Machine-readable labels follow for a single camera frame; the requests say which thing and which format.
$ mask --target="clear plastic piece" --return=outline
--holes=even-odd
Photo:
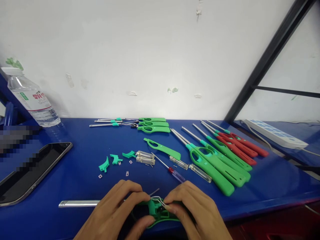
[[[177,160],[177,159],[175,159],[174,157],[171,157],[171,156],[170,156],[170,160],[172,162],[174,162],[175,164],[179,165],[180,167],[182,167],[183,169],[188,170],[188,167],[189,167],[188,164],[186,164],[186,163],[184,163],[182,161],[179,161],[179,160]]]
[[[154,165],[155,163],[155,159],[150,159],[150,158],[146,158],[143,156],[137,156],[136,158],[137,162],[141,162],[141,163],[146,163],[146,164],[150,164],[150,165]]]
[[[141,157],[145,157],[145,158],[149,158],[149,159],[154,159],[154,155],[152,155],[150,153],[142,152],[142,151],[136,152],[136,155],[141,156]]]
[[[204,180],[206,180],[208,183],[211,183],[212,178],[208,174],[206,174],[204,171],[202,171],[200,168],[198,168],[193,164],[190,164],[189,168],[193,170],[196,174],[198,174],[200,177],[202,177]]]

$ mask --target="finger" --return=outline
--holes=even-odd
[[[153,224],[155,221],[154,217],[148,215],[140,218],[131,228],[125,240],[138,240],[144,230]]]
[[[191,212],[194,219],[197,223],[203,221],[201,216],[207,214],[207,210],[205,210],[204,206],[201,204],[202,201],[197,201],[195,196],[191,194],[192,189],[188,187],[183,187],[171,191],[166,197],[167,203],[172,203],[173,201],[182,201],[186,208]]]
[[[203,208],[208,209],[211,208],[212,204],[214,204],[214,201],[206,197],[205,194],[199,194],[198,191],[194,190],[193,188],[190,188],[188,186],[185,186],[185,189],[194,197],[194,199],[201,205]]]
[[[142,192],[142,187],[138,183],[127,180],[121,188],[115,192],[113,201],[118,204],[129,192]]]
[[[201,239],[200,234],[199,234],[196,226],[194,225],[194,223],[192,222],[191,218],[189,217],[187,211],[183,207],[181,207],[178,204],[173,203],[170,205],[166,205],[165,209],[168,212],[175,214],[177,216],[177,218],[179,218],[184,229],[186,230],[186,233],[188,235],[188,239],[192,239],[192,240]]]
[[[117,184],[115,184],[110,191],[103,197],[103,199],[99,202],[99,205],[102,205],[108,198],[113,196],[113,194],[125,183],[125,180],[120,180]]]
[[[130,180],[124,181],[123,184],[119,186],[120,187],[112,193],[112,196],[106,198],[102,205],[108,205],[108,208],[112,209],[118,208],[129,192],[142,192],[141,185]]]
[[[119,224],[122,226],[135,205],[143,201],[147,202],[150,199],[151,197],[145,192],[131,193],[126,201],[115,211],[113,218],[119,221]]]
[[[199,193],[201,196],[206,197],[206,198],[210,198],[207,194],[205,194],[204,192],[202,192],[196,185],[194,185],[192,182],[190,181],[185,181],[183,183],[183,185],[188,186],[189,188],[193,189],[194,191],[196,191],[197,193]]]

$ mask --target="bottle cap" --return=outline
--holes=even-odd
[[[3,67],[1,70],[7,75],[24,75],[20,68]]]

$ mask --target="white wall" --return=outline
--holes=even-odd
[[[3,0],[0,65],[62,117],[223,119],[293,2]]]
[[[317,1],[260,86],[320,93],[320,2]],[[320,120],[320,99],[255,90],[237,119]]]

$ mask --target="bottle label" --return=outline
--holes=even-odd
[[[51,107],[46,95],[40,90],[12,93],[28,111],[43,110]]]

